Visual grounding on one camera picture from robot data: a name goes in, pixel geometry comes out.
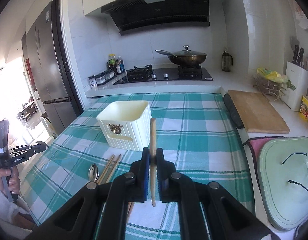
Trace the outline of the person's left hand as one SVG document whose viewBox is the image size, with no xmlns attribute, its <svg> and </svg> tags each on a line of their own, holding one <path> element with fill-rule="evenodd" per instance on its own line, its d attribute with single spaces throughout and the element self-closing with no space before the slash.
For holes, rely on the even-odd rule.
<svg viewBox="0 0 308 240">
<path fill-rule="evenodd" d="M 0 169 L 0 191 L 6 196 L 7 190 L 5 190 L 4 182 L 8 184 L 8 191 L 12 194 L 20 193 L 20 179 L 19 171 L 16 166 L 11 169 Z"/>
</svg>

